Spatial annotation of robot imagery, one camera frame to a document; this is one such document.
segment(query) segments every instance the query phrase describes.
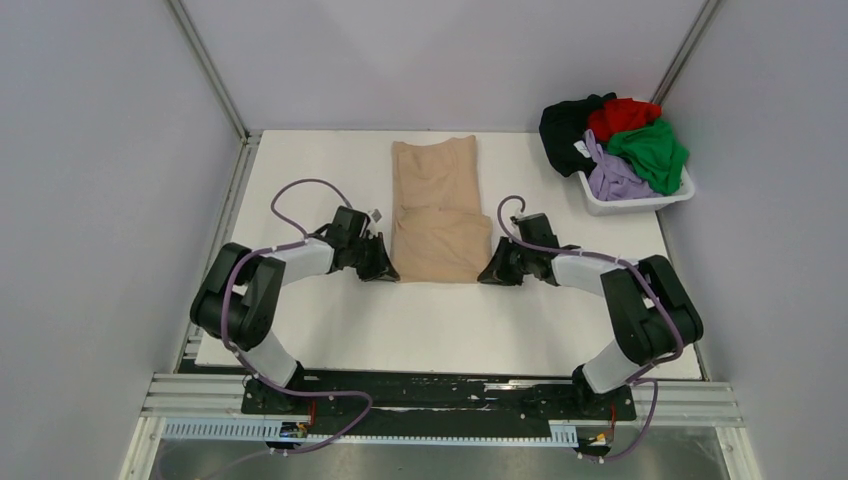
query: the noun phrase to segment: red clothing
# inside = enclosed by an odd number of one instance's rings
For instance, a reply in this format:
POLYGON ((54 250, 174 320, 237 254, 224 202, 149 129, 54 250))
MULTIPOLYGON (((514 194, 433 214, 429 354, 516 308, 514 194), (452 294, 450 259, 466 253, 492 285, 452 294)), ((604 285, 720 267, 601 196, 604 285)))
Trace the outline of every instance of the red clothing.
POLYGON ((637 102, 632 98, 617 98, 604 102, 602 110, 589 115, 589 128, 595 138, 609 142, 619 132, 637 130, 662 115, 662 107, 648 102, 637 102))

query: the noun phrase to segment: metal floor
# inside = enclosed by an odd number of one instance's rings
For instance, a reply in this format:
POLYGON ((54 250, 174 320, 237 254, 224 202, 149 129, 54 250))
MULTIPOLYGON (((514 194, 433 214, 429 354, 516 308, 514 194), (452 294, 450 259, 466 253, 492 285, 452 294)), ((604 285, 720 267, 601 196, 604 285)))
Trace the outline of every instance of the metal floor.
MULTIPOLYGON (((628 445, 635 428, 616 429, 618 449, 628 445)), ((238 441, 163 442, 161 478, 204 478, 229 462, 265 448, 238 441)), ((655 427, 639 449, 620 462, 594 465, 570 449, 519 447, 421 447, 332 445, 302 457, 280 455, 245 462, 217 480, 460 480, 460 479, 628 479, 726 480, 721 447, 714 429, 655 427)))

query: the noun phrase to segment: folded shirt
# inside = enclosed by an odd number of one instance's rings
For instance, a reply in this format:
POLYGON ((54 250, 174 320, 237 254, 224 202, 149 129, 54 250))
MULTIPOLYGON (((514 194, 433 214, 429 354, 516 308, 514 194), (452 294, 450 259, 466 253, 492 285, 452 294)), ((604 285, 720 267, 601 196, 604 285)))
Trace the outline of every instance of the folded shirt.
POLYGON ((401 282, 476 283, 492 258, 477 138, 392 145, 392 265, 401 282))

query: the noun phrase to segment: clothing label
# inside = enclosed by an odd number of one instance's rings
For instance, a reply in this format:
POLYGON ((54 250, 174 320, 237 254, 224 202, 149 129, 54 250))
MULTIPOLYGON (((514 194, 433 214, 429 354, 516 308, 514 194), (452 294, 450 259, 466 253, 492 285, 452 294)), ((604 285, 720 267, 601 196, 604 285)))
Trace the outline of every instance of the clothing label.
POLYGON ((583 154, 584 157, 586 157, 586 158, 592 157, 592 154, 589 153, 589 149, 586 148, 586 144, 583 142, 583 140, 578 140, 578 141, 574 142, 574 148, 576 148, 578 152, 583 154))

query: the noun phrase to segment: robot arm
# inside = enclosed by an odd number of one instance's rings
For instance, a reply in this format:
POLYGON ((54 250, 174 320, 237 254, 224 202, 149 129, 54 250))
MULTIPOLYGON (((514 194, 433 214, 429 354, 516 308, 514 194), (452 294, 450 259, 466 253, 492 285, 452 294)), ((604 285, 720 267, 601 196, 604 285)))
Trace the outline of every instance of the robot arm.
MULTIPOLYGON (((544 214, 514 218, 513 222, 524 242, 560 248, 544 214)), ((580 251, 573 245, 564 250, 580 251)), ((660 299, 684 345, 698 341, 704 333, 701 318, 668 259, 654 255, 631 263, 660 299)), ((639 283, 623 266, 580 255, 540 252, 502 237, 478 281, 521 285, 527 274, 554 286, 579 288, 606 300, 615 340, 573 374, 575 381, 585 379, 595 396, 626 385, 628 379, 654 359, 675 350, 675 339, 667 323, 655 305, 646 305, 639 283)))
MULTIPOLYGON (((381 233, 368 229, 367 214, 339 207, 333 222, 324 225, 290 250, 251 258, 239 271, 233 293, 227 332, 256 369, 278 385, 286 385, 299 367, 275 335, 269 335, 280 289, 313 275, 325 275, 346 267, 356 269, 362 281, 397 281, 381 233)), ((235 265, 251 249, 236 243, 221 248, 191 306, 191 321, 215 338, 221 338, 221 310, 227 279, 235 265)))

